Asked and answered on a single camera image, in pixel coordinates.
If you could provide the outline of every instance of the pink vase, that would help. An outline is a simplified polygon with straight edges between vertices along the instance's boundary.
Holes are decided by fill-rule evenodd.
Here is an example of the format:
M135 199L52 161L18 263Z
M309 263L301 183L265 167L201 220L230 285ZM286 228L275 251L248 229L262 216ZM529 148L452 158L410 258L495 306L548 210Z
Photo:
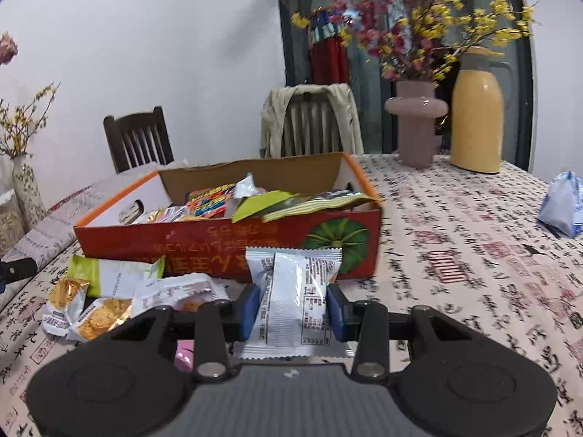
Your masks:
M399 117L399 158L403 164L426 169L437 150L435 118L448 112L447 103L435 98L431 82L401 80L397 96L385 102L385 110Z

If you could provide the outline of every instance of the white wall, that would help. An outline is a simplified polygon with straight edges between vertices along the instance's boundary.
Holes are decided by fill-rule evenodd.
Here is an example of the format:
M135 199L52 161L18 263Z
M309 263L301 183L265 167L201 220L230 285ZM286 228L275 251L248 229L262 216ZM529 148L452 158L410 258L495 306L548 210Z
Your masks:
M0 30L19 47L3 98L61 82L30 146L47 206L114 173L105 116L161 105L175 159L256 157L263 101L285 84L278 0L2 0Z
M537 81L536 141L532 172L550 181L574 169L583 176L583 0L536 3L534 62Z

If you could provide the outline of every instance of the chair back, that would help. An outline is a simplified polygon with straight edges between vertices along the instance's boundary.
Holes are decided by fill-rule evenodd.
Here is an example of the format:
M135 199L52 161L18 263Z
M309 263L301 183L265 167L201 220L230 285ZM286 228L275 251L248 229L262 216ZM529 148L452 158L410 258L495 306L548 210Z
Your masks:
M293 95L283 125L281 156L342 151L336 115L326 93Z
M132 113L117 120L108 116L103 127L118 173L149 162L165 165L174 161L161 106L151 113Z

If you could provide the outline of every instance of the beige jacket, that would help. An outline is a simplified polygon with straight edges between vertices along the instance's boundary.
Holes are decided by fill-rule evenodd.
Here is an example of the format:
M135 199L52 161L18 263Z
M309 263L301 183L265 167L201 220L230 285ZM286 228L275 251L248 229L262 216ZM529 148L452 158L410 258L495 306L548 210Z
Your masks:
M332 84L330 86L301 85L274 88L269 93L261 112L261 157L281 157L283 125L287 106L293 95L306 92L313 94L326 92L328 94L338 123L343 150L351 154L363 154L359 115L352 90L348 84Z

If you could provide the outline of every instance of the thermos handle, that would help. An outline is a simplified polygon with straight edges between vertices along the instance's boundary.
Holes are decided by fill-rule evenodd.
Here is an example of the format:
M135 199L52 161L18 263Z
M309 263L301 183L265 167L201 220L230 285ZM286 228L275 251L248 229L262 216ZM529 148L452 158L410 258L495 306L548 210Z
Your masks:
M512 67L510 67L510 64L508 64L507 62L499 62L497 60L490 61L490 66L503 68L510 72L510 78L512 80L512 83L510 84L510 96L506 99L506 103L504 104L504 110L507 110L508 107L510 106L510 102L514 98L514 70L512 69Z

